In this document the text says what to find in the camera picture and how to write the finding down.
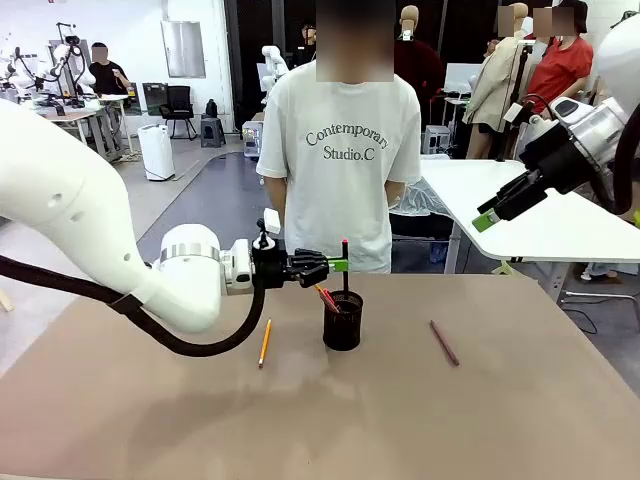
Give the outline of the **clear plastic sheet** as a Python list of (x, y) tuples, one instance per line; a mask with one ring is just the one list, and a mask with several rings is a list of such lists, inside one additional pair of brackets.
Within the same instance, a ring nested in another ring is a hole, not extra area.
[(390, 213), (405, 217), (449, 216), (447, 208), (425, 178), (408, 185), (402, 199), (390, 208)]

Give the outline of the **mannequin in dark red top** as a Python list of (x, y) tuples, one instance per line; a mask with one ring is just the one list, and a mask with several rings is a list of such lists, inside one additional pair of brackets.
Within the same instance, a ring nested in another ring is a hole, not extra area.
[(437, 52), (416, 38), (418, 22), (419, 9), (415, 5), (402, 8), (400, 33), (394, 42), (394, 72), (415, 90), (425, 127), (430, 121), (431, 101), (444, 86), (445, 68)]

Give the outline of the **black office chair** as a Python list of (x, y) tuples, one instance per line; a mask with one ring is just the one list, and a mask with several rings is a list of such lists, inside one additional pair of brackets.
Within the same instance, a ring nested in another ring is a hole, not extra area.
[(193, 141), (197, 138), (197, 132), (192, 124), (195, 118), (193, 104), (191, 103), (191, 88), (189, 86), (169, 85), (166, 87), (166, 102), (159, 107), (165, 125), (173, 122), (170, 138), (173, 139), (178, 121), (183, 121), (187, 130), (187, 138)]

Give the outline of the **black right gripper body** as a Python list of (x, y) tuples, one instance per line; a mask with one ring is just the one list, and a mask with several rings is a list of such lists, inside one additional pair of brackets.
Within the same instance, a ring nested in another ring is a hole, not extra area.
[(526, 173), (520, 196), (544, 196), (553, 188), (561, 194), (588, 183), (594, 193), (604, 192), (602, 171), (560, 122), (529, 122), (519, 140), (519, 160)]

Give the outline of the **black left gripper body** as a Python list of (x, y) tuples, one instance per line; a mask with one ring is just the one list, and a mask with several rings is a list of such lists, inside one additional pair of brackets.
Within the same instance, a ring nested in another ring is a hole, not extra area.
[(280, 289), (287, 282), (298, 280), (300, 258), (289, 255), (285, 250), (274, 247), (268, 250), (252, 249), (254, 267), (252, 284), (265, 290)]

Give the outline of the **person in black shirt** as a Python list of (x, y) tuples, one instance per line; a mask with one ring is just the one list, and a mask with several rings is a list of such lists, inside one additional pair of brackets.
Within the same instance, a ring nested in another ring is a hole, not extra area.
[(94, 91), (98, 95), (127, 95), (130, 82), (124, 70), (108, 58), (108, 47), (102, 42), (94, 42), (91, 58), (89, 71), (95, 78)]

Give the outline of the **dark red pencil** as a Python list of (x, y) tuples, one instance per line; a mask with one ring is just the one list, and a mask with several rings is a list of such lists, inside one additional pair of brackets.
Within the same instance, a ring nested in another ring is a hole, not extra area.
[(442, 334), (441, 330), (439, 329), (438, 325), (436, 324), (435, 321), (431, 321), (429, 323), (430, 329), (433, 333), (433, 335), (435, 336), (436, 340), (438, 341), (440, 347), (442, 348), (444, 354), (446, 355), (448, 361), (455, 367), (458, 367), (460, 365), (460, 361), (458, 359), (458, 357), (456, 356), (455, 352), (453, 351), (453, 349), (451, 348), (451, 346), (449, 345), (449, 343), (447, 342), (445, 336)]

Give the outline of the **mannequin in beige coat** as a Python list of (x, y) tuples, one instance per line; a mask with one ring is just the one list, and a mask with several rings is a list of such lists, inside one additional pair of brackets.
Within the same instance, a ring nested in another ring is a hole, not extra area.
[(504, 133), (504, 114), (511, 105), (516, 82), (513, 72), (517, 69), (518, 43), (527, 36), (523, 23), (528, 14), (525, 3), (499, 8), (500, 40), (482, 63), (463, 116), (463, 122), (471, 126), (467, 159), (488, 158), (494, 142)]

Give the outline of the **person in red shirt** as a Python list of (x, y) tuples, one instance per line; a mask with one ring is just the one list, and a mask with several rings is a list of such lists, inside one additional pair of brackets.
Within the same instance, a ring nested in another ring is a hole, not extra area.
[(527, 94), (536, 101), (534, 112), (545, 119), (545, 104), (558, 97), (575, 98), (591, 74), (594, 49), (583, 38), (587, 33), (588, 5), (583, 0), (561, 0), (534, 14), (534, 35), (549, 43), (534, 70)]

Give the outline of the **grey plastic stool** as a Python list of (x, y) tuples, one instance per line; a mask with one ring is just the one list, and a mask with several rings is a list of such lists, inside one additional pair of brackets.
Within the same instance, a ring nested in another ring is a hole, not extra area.
[(226, 144), (223, 124), (220, 118), (201, 116), (200, 140), (202, 148), (221, 148)]

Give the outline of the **yellow pencil with pink eraser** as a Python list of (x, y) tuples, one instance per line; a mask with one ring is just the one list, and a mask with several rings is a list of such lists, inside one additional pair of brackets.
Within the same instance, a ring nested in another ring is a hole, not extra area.
[(259, 359), (258, 359), (258, 368), (259, 369), (263, 369), (264, 368), (264, 364), (265, 364), (265, 360), (266, 360), (266, 356), (267, 356), (267, 352), (268, 352), (268, 347), (269, 347), (269, 341), (270, 341), (270, 337), (271, 337), (271, 331), (272, 331), (272, 319), (269, 318), (266, 324), (266, 328), (265, 328), (265, 332), (264, 332), (264, 336), (263, 336), (263, 341), (262, 341), (262, 345), (261, 345), (261, 351), (260, 351), (260, 355), (259, 355)]

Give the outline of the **white background robot on stand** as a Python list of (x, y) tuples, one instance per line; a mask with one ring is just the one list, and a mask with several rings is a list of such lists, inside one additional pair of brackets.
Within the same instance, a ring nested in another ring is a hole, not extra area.
[(75, 32), (76, 25), (57, 22), (58, 40), (49, 42), (53, 63), (49, 76), (57, 84), (64, 104), (76, 109), (88, 108), (96, 98), (96, 79), (90, 71), (87, 43)]

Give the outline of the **white table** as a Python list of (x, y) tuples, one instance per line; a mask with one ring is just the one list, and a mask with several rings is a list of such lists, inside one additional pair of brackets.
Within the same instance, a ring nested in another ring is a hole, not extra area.
[(455, 271), (459, 236), (465, 234), (486, 257), (549, 262), (543, 289), (556, 300), (571, 263), (640, 263), (640, 229), (576, 193), (547, 192), (541, 203), (511, 221), (480, 233), (477, 208), (525, 171), (516, 161), (421, 157), (422, 176), (454, 221), (445, 272)]

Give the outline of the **black mesh pen holder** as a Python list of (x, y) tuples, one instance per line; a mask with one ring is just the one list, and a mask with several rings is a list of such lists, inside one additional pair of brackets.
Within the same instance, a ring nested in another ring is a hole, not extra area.
[(340, 312), (325, 306), (324, 344), (335, 351), (353, 350), (361, 340), (363, 299), (352, 291), (333, 291), (330, 295)]

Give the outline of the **white air purifier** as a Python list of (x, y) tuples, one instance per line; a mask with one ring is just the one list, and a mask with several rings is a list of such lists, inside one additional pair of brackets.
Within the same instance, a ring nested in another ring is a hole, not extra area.
[(166, 125), (145, 125), (137, 130), (146, 179), (162, 182), (175, 176), (171, 140)]

